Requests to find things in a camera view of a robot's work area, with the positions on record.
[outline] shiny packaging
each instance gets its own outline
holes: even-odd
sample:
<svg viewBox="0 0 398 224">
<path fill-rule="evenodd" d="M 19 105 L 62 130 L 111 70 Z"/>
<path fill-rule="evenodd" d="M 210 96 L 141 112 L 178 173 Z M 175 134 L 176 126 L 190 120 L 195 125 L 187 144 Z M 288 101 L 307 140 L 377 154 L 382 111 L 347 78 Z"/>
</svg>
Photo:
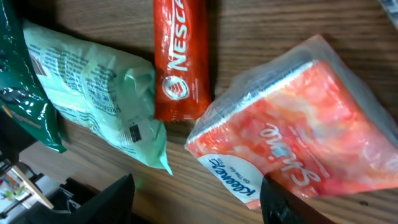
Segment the shiny packaging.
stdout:
<svg viewBox="0 0 398 224">
<path fill-rule="evenodd" d="M 57 114 L 35 76 L 21 20 L 8 0 L 0 4 L 0 107 L 37 140 L 64 152 Z"/>
<path fill-rule="evenodd" d="M 379 0 L 387 15 L 398 29 L 398 0 Z"/>
<path fill-rule="evenodd" d="M 206 1 L 154 0 L 155 117 L 197 119 L 211 103 Z"/>
<path fill-rule="evenodd" d="M 186 149 L 249 208 L 263 175 L 300 197 L 398 187 L 394 120 L 321 36 L 244 72 Z"/>
<path fill-rule="evenodd" d="M 154 119 L 155 71 L 141 57 L 24 22 L 30 57 L 62 116 L 147 166 L 172 171 Z"/>
</svg>

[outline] black plastic object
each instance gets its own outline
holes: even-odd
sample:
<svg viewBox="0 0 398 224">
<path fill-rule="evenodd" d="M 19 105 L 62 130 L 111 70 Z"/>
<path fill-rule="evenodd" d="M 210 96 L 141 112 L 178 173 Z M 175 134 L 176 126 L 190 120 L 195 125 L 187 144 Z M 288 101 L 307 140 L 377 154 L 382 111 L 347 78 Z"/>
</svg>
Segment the black plastic object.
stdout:
<svg viewBox="0 0 398 224">
<path fill-rule="evenodd" d="M 260 203 L 264 224 L 334 224 L 270 178 L 262 180 Z"/>
<path fill-rule="evenodd" d="M 64 152 L 56 112 L 35 76 L 21 21 L 0 0 L 0 108 L 46 146 Z"/>
<path fill-rule="evenodd" d="M 0 110 L 0 175 L 5 174 L 19 160 L 19 153 L 35 139 L 16 121 Z"/>
<path fill-rule="evenodd" d="M 134 180 L 132 175 L 126 175 L 107 189 L 90 199 L 71 214 L 61 214 L 49 210 L 44 205 L 30 209 L 27 214 L 11 224 L 130 224 L 145 223 L 131 220 L 132 201 L 134 198 Z M 69 195 L 62 192 L 50 201 L 56 210 L 68 210 Z"/>
</svg>

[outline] wooden table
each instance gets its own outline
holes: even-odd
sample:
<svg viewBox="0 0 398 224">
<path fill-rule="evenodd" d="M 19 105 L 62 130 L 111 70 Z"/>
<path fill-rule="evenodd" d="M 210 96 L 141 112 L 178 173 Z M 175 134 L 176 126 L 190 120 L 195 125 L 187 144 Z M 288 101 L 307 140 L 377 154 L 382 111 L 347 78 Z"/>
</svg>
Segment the wooden table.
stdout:
<svg viewBox="0 0 398 224">
<path fill-rule="evenodd" d="M 314 34 L 323 34 L 342 59 L 398 118 L 398 32 L 377 0 L 209 0 L 210 77 L 216 95 L 242 71 L 268 62 Z M 29 0 L 42 12 L 27 17 L 75 37 L 153 60 L 151 0 Z M 174 176 L 150 169 L 89 130 L 66 123 L 64 154 L 37 143 L 21 160 L 58 181 L 72 177 L 105 189 L 131 172 L 133 210 L 158 223 L 261 223 L 202 167 L 182 143 L 190 123 L 167 124 Z M 398 190 L 308 203 L 338 223 L 397 223 Z"/>
</svg>

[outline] orange tissue packaging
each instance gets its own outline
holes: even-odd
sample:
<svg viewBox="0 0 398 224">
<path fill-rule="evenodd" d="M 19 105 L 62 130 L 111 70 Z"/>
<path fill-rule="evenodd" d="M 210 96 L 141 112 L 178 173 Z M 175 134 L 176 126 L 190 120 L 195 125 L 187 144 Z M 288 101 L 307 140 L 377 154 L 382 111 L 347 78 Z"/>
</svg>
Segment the orange tissue packaging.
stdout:
<svg viewBox="0 0 398 224">
<path fill-rule="evenodd" d="M 198 119 L 211 103 L 206 1 L 154 0 L 155 118 Z"/>
<path fill-rule="evenodd" d="M 299 197 L 398 187 L 390 115 L 321 36 L 238 76 L 185 148 L 249 208 L 269 175 Z"/>
</svg>

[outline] mint green snack bag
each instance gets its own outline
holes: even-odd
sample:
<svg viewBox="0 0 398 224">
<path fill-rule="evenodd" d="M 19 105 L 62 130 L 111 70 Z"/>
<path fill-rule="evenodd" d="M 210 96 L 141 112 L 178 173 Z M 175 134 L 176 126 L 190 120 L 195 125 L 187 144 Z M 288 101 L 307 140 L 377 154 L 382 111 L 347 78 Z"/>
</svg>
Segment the mint green snack bag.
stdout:
<svg viewBox="0 0 398 224">
<path fill-rule="evenodd" d="M 150 62 L 29 21 L 23 30 L 37 77 L 63 117 L 145 165 L 172 174 L 166 130 L 154 119 Z"/>
<path fill-rule="evenodd" d="M 62 153 L 66 149 L 57 114 L 36 78 L 21 22 L 11 2 L 0 0 L 0 110 L 31 136 Z"/>
</svg>

